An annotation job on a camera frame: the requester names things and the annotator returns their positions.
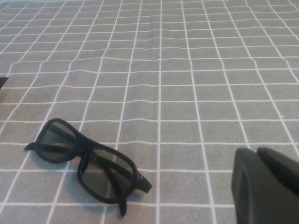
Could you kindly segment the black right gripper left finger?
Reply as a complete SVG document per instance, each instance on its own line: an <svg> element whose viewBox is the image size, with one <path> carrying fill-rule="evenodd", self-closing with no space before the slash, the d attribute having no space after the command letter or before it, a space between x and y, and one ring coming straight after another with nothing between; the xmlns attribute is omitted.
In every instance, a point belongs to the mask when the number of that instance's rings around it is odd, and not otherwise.
<svg viewBox="0 0 299 224"><path fill-rule="evenodd" d="M299 196L281 184L257 151L236 150L231 189L239 224L299 222Z"/></svg>

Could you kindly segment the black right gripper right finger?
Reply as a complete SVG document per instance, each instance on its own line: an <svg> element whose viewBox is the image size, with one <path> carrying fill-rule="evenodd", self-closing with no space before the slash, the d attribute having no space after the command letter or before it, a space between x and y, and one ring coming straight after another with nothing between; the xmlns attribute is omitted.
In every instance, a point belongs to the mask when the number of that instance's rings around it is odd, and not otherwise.
<svg viewBox="0 0 299 224"><path fill-rule="evenodd" d="M259 147L257 155L281 184L299 196L299 163L297 161L269 147Z"/></svg>

